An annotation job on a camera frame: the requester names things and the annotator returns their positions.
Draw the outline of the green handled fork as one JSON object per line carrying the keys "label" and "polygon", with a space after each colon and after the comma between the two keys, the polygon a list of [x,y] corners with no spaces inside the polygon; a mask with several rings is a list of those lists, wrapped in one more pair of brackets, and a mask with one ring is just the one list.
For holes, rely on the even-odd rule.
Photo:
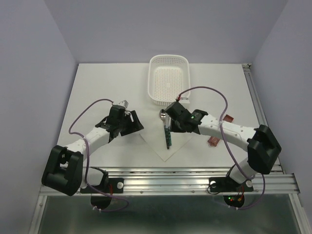
{"label": "green handled fork", "polygon": [[171,131],[170,131],[170,117],[168,115],[166,115],[166,118],[165,118],[164,131],[165,131],[165,138],[166,138],[166,147],[167,149],[169,149],[172,145],[172,142],[171,142]]}

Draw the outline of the white paper napkin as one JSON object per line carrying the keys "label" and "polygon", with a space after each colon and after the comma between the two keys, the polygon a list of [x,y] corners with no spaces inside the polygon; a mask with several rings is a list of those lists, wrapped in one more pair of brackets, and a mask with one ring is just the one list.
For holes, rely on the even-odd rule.
{"label": "white paper napkin", "polygon": [[140,135],[164,162],[182,149],[182,147],[192,139],[192,136],[186,133],[171,133],[172,145],[167,149],[164,132],[146,132]]}

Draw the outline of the green handled spoon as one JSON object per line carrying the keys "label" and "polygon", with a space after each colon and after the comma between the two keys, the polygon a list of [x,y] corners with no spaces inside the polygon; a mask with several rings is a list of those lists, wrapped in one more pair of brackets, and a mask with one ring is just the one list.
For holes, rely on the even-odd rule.
{"label": "green handled spoon", "polygon": [[167,115],[166,115],[164,109],[161,109],[161,110],[160,110],[160,112],[159,112],[159,117],[160,117],[160,119],[161,119],[162,122],[163,122],[164,128],[166,129],[166,128],[167,128]]}

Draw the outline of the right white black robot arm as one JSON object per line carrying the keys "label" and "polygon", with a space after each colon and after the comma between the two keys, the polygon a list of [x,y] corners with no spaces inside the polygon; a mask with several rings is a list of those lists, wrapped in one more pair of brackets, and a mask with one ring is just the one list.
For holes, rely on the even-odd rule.
{"label": "right white black robot arm", "polygon": [[281,153],[280,144],[266,125],[253,128],[218,120],[202,110],[189,112],[177,101],[170,104],[165,113],[172,120],[172,132],[216,137],[222,139],[227,148],[230,143],[247,152],[247,157],[240,163],[235,162],[224,178],[229,190],[236,190],[257,173],[268,175]]}

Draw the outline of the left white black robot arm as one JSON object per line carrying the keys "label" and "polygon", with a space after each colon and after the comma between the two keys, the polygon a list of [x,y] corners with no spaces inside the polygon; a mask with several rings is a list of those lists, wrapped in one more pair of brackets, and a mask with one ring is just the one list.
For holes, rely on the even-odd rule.
{"label": "left white black robot arm", "polygon": [[108,116],[81,139],[66,146],[52,148],[45,166],[42,185],[72,196],[80,188],[86,187],[87,169],[83,163],[100,147],[118,136],[126,136],[144,127],[135,110],[129,111],[123,105],[112,105]]}

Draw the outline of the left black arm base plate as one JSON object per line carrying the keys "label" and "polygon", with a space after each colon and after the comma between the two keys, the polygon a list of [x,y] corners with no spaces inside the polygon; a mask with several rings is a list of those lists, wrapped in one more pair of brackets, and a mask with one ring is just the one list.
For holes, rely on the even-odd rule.
{"label": "left black arm base plate", "polygon": [[101,192],[109,194],[114,198],[107,197],[93,190],[89,186],[80,189],[80,193],[83,195],[90,195],[90,202],[94,210],[99,212],[113,212],[124,208],[126,201],[117,199],[116,197],[123,193],[123,178],[105,178],[99,185],[93,185],[93,187]]}

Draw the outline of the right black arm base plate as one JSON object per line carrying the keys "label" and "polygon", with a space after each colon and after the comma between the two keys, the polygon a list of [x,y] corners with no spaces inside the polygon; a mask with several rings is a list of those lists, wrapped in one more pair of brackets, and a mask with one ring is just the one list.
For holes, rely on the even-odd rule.
{"label": "right black arm base plate", "polygon": [[212,195],[224,194],[225,203],[234,208],[242,208],[245,202],[245,193],[253,192],[253,185],[247,182],[239,184],[229,177],[211,177],[207,192]]}

